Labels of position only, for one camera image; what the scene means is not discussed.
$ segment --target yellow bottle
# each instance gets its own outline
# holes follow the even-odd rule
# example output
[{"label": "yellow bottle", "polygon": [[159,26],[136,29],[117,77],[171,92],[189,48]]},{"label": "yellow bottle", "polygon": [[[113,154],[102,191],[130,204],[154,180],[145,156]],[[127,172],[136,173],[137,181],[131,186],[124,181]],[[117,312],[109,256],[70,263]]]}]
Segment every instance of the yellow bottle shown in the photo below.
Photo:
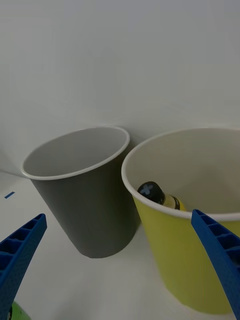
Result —
[{"label": "yellow bottle", "polygon": [[162,206],[186,211],[183,203],[173,195],[165,194],[156,182],[148,181],[143,183],[137,190],[145,198]]}]

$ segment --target gray cup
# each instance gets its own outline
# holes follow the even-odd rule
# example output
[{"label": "gray cup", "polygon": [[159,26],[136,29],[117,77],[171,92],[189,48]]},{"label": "gray cup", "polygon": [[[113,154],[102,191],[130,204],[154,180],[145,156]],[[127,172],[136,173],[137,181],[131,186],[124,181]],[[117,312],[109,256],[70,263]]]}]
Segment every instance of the gray cup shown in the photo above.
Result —
[{"label": "gray cup", "polygon": [[121,178],[130,137],[119,127],[75,131],[35,149],[22,164],[80,253],[103,258],[133,238],[138,219]]}]

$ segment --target white wall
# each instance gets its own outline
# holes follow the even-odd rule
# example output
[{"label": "white wall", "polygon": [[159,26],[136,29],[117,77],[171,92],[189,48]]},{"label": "white wall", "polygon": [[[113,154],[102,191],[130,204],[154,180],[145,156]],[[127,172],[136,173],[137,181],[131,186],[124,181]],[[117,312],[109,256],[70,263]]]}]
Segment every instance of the white wall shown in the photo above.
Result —
[{"label": "white wall", "polygon": [[240,125],[239,0],[0,2],[0,168],[95,124]]}]

